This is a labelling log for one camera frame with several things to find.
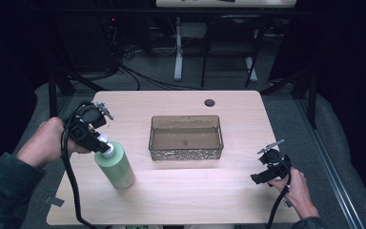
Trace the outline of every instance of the table top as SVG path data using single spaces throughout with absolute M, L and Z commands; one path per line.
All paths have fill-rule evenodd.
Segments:
M 207 107 L 206 99 L 215 105 Z M 253 91 L 100 92 L 114 120 L 97 129 L 121 143 L 135 173 L 127 190 L 115 190 L 93 154 L 71 156 L 80 189 L 82 216 L 93 224 L 183 225 L 265 223 L 278 197 L 267 184 L 250 178 L 266 170 L 257 152 L 275 142 L 261 96 Z M 218 115 L 224 149 L 220 159 L 153 161 L 149 151 L 155 115 Z M 64 175 L 48 224 L 80 224 Z M 295 222 L 294 208 L 283 204 L 274 222 Z
M 296 0 L 156 0 L 161 8 L 293 8 Z

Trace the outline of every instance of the desk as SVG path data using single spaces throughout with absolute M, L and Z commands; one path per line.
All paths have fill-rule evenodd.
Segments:
M 204 105 L 206 99 L 215 105 Z M 93 154 L 71 156 L 78 180 L 82 216 L 94 224 L 264 223 L 278 192 L 256 185 L 250 174 L 266 167 L 256 152 L 275 142 L 258 92 L 146 91 L 100 92 L 114 121 L 97 131 L 120 142 L 135 173 L 127 190 L 115 190 L 95 164 Z M 152 161 L 148 149 L 154 115 L 218 115 L 225 148 L 219 160 Z M 71 185 L 64 175 L 47 222 L 79 224 L 74 214 Z M 274 222 L 295 222 L 294 208 L 283 204 Z
M 225 2 L 219 0 L 156 0 L 159 8 L 269 8 L 288 9 L 295 6 L 296 0 L 235 0 Z M 250 58 L 246 58 L 248 68 L 252 66 Z M 174 65 L 174 80 L 182 78 L 183 53 L 181 49 L 180 17 L 176 20 L 176 63 Z M 251 81 L 256 82 L 255 72 L 251 74 Z

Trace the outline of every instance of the human arm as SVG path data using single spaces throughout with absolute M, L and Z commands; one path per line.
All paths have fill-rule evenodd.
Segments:
M 286 185 L 288 176 L 283 179 L 273 179 L 269 184 L 281 192 Z M 312 203 L 311 195 L 307 185 L 307 179 L 304 174 L 296 168 L 291 168 L 291 186 L 289 193 L 284 196 L 294 206 L 296 212 L 301 219 L 297 222 L 293 229 L 307 229 L 307 228 L 326 228 L 323 221 L 320 219 L 319 213 Z
M 0 157 L 0 228 L 19 228 L 26 216 L 29 200 L 46 173 L 42 165 L 61 155 L 62 120 L 51 118 L 21 148 L 17 156 Z M 69 142 L 70 152 L 88 153 Z

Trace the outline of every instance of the human hand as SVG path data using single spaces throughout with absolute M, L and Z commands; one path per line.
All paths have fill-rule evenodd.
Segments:
M 52 117 L 40 124 L 34 135 L 26 142 L 17 154 L 17 158 L 29 165 L 39 168 L 61 156 L 61 135 L 64 123 L 58 117 Z M 68 151 L 80 154 L 90 153 L 77 145 L 71 139 L 68 141 Z
M 268 183 L 273 185 L 281 192 L 288 181 L 288 175 L 283 179 L 272 179 Z M 284 196 L 290 201 L 301 219 L 309 217 L 319 217 L 317 209 L 312 203 L 310 192 L 307 185 L 307 179 L 304 174 L 296 168 L 291 168 L 290 192 Z

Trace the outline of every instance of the black chair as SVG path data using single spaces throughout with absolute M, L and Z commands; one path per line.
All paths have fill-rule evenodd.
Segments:
M 204 87 L 206 70 L 221 71 L 227 69 L 206 69 L 207 58 L 210 55 L 241 56 L 252 59 L 250 67 L 231 69 L 231 71 L 248 71 L 245 87 L 248 87 L 250 76 L 254 70 L 259 46 L 265 31 L 270 27 L 272 19 L 263 15 L 229 14 L 221 15 L 208 23 L 203 48 L 203 69 L 201 87 Z

